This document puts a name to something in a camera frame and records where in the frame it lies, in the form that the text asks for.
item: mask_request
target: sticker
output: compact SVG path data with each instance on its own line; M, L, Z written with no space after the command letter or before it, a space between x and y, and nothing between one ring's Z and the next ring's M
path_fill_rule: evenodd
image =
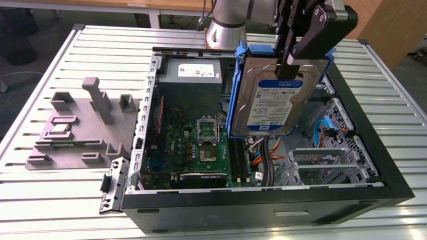
M262 80L258 83L257 95L247 119L252 131L279 129L287 121L293 103L291 97L303 86L301 80Z
M72 143L56 143L51 145L54 148L75 148L76 145Z
M263 180L263 176L265 176L265 174L262 174L261 172L255 173L255 179Z
M179 77L214 78L214 64L183 63L178 67Z
M146 7L147 7L147 5L146 5L146 4L128 3L127 5L128 5L130 7L143 7L143 8L146 8Z

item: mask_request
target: aluminum table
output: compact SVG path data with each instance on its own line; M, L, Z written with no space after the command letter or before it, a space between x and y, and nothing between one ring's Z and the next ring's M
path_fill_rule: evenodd
M248 34L274 45L275 36ZM146 97L152 47L203 48L192 30L86 26L71 31L0 144L0 239L116 239L144 233L124 214L99 215L106 168L28 171L27 157L51 114L51 97L88 98L96 76L110 98ZM343 40L335 63L409 182L415 198L337 225L147 235L158 239L414 239L427 236L427 118L369 45Z

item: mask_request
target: wire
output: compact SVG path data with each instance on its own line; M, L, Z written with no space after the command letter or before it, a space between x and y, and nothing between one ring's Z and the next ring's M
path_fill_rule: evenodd
M170 15L172 18L175 18L175 19L182 19L184 16L174 16L174 15Z
M269 151L269 137L263 138L261 144L261 158L263 160L263 178L262 186L271 187L275 184L275 165Z
M174 16L170 16L170 15L166 15L167 16L167 18L170 19L170 20L174 20L174 18L175 19L180 19L183 16L180 16L180 17L174 17ZM194 16L192 18L191 18L191 20L190 20L190 23L187 24L187 25L180 25L178 22L175 22L176 23L176 25L179 25L180 26L180 29L186 29L186 28L188 28L190 27L190 25L194 23L194 20L196 19L196 16Z
M220 120L218 117L215 117L215 118L216 118L216 120L219 121L219 124L218 124L218 125L222 125L222 124L223 124L222 120Z
M182 114L182 111L178 108L172 108L172 110L178 111L179 116L184 118L184 115Z
M204 16L204 13L206 13L206 7L207 7L207 0L203 1L203 12L202 12L202 17L199 18L199 23L196 25L196 30L199 31L199 26L203 24L203 22L207 20L207 18L211 16L212 12L214 12L214 9L215 9L215 6L216 6L216 2L218 0L211 0L211 5L212 5L212 8L211 8L211 11L208 12L208 14Z
M154 147L154 144L156 142L156 138L158 138L158 135L159 135L159 128L160 128L160 125L162 125L162 118L163 118L163 112L164 112L164 97L162 97L162 110L160 110L160 117L159 117L159 120L158 120L158 125L155 127L155 134L154 134L154 138L152 138L152 142L151 142L151 146L150 148Z
M248 147L248 151L251 152L254 148L263 142L265 138L262 137L254 144Z
M220 109L216 110L218 115L220 115L224 119L227 119L227 113Z
M314 128L313 128L313 139L314 139L314 145L317 146L317 148L319 147L319 132L318 132L318 129L319 129L321 124L325 124L326 129L331 128L327 120L319 119L315 122Z
M227 112L223 109L218 109L220 111L220 113L227 117Z
M274 155L274 156L271 156L271 159L275 159L275 160L278 160L278 159L286 159L286 157L285 157L285 156L277 156L277 155ZM255 158L254 162L252 162L252 165L257 166L257 165L258 165L259 163L262 163L262 162L263 162L263 159L262 159L261 156L258 156L258 157Z
M139 180L143 181L142 173L138 172L138 175L139 175ZM138 185L138 187L139 187L139 190L144 190L144 187L143 187L143 184L142 184L140 181L138 181L138 184L136 184L136 185Z
M279 138L278 141L275 142L275 145L274 145L273 149L269 151L270 154L274 154L274 153L275 153L275 151L277 151L278 148L279 148L281 142L282 142L282 138Z
M40 75L43 75L43 73L38 72L38 71L16 71L16 72L12 72L12 73L8 73L8 74L0 76L0 78L10 76L10 75L14 75L14 74L40 74Z
M323 148L325 147L325 144L326 144L326 135L322 134L322 137L321 137L321 143L319 143L319 148Z

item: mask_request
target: green motherboard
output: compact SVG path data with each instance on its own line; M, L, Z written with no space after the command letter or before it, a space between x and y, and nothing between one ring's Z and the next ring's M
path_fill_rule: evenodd
M227 174L226 188L254 187L257 182L252 177L232 178L232 164L230 156L230 139L226 127L219 124L199 125L199 136L218 136L218 142L198 141L198 124L170 124L166 133L166 153L163 159L150 159L152 172L150 189L174 189L174 181L180 174Z

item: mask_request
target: hard drive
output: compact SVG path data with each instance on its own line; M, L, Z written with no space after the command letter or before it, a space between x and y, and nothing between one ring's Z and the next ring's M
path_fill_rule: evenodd
M297 79L278 79L277 63L277 58L246 58L239 87L234 89L238 94L231 94L231 137L293 133L327 62L295 60L301 65Z

